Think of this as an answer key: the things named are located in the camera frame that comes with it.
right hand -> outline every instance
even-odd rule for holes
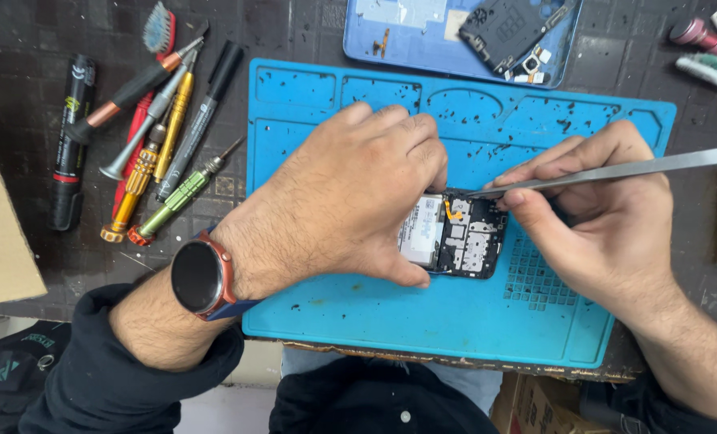
[[[558,178],[653,157],[633,123],[618,121],[592,137],[567,138],[492,184]],[[546,198],[556,201],[572,227]],[[672,192],[663,174],[575,184],[543,194],[515,188],[498,207],[513,213],[570,288],[621,320],[644,311],[637,307],[660,308],[677,295],[670,264]]]

watch face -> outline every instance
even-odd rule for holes
[[[214,249],[201,241],[185,244],[171,265],[176,300],[190,312],[208,311],[222,292],[222,267]]]

pink tool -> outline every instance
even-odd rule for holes
[[[680,45],[696,44],[711,54],[717,55],[717,33],[704,27],[704,20],[693,18],[675,25],[669,38]]]

hand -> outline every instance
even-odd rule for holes
[[[398,252],[396,239],[421,194],[444,189],[446,167],[430,115],[346,107],[212,233],[233,256],[233,290],[259,299],[328,272],[427,287],[428,273]]]
[[[652,158],[634,125],[618,121],[587,139],[567,138],[493,183],[558,178]],[[556,216],[544,194],[567,214],[572,227]],[[638,315],[637,307],[660,307],[679,291],[670,265],[672,192],[662,174],[576,184],[543,194],[516,188],[498,207],[511,210],[570,288],[621,320]]]

dark tabletop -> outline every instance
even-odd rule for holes
[[[208,19],[210,34],[196,67],[194,94],[225,37],[246,49],[228,98],[198,149],[198,162],[247,129],[248,62],[254,57],[387,69],[359,63],[342,52],[345,0],[165,0],[177,18],[176,45],[190,27]],[[132,110],[102,129],[88,153],[82,222],[74,232],[45,227],[47,193],[61,121],[67,59],[72,53],[98,62],[97,102],[103,102],[152,61],[141,29],[155,0],[0,0],[0,171],[21,226],[37,258],[48,294],[0,303],[0,313],[55,321],[71,319],[83,293],[107,283],[141,281],[164,266],[183,240],[220,220],[245,198],[246,152],[238,150],[190,206],[160,231],[151,247],[111,244],[98,233],[112,214],[115,182],[98,172],[125,143]],[[717,0],[584,0],[561,90],[670,101],[677,104],[667,154],[717,147],[717,88],[674,68],[689,47],[666,40],[672,24],[709,17]],[[414,70],[394,69],[408,74]],[[192,117],[194,104],[188,113]],[[672,264],[690,299],[717,321],[717,168],[670,174],[674,191]],[[158,208],[144,200],[134,222]],[[297,343],[307,347],[328,345]],[[429,354],[343,347],[353,354],[430,360]],[[598,369],[503,364],[439,358],[472,367],[520,370],[571,378],[630,379],[643,370],[633,339],[616,323]]]

